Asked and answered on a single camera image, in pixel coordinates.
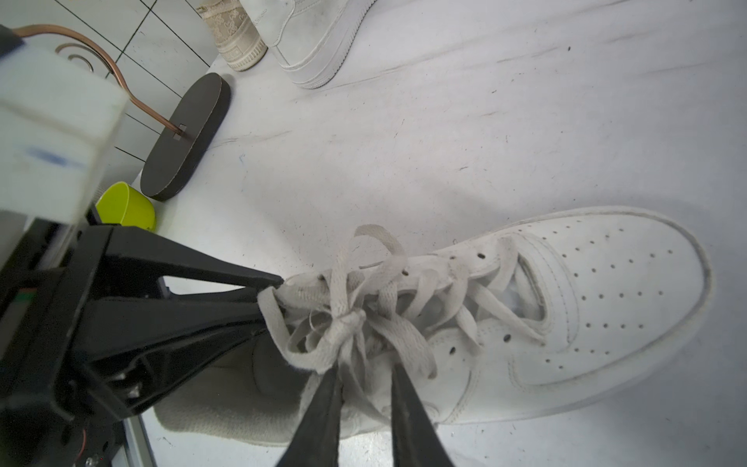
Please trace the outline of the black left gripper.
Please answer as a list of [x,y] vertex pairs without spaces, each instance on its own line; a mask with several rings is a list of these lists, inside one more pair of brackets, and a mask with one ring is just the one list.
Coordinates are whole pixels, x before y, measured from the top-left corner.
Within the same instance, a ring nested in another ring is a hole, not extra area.
[[96,427],[91,415],[142,414],[266,331],[251,303],[97,300],[81,317],[104,259],[124,285],[142,289],[166,276],[258,289],[283,283],[136,227],[80,231],[34,220],[11,247],[1,270],[4,466],[112,465],[124,428]]

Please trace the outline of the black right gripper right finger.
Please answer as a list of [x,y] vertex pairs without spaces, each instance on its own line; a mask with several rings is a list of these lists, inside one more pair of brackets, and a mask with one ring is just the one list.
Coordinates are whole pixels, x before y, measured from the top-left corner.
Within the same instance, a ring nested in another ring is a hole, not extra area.
[[391,431],[396,467],[453,467],[402,364],[391,377]]

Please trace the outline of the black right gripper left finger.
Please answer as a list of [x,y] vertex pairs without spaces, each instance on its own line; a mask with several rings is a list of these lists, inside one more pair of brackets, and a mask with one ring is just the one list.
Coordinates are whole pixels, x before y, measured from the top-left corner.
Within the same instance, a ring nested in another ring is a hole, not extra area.
[[342,381],[332,367],[321,379],[277,467],[338,467]]

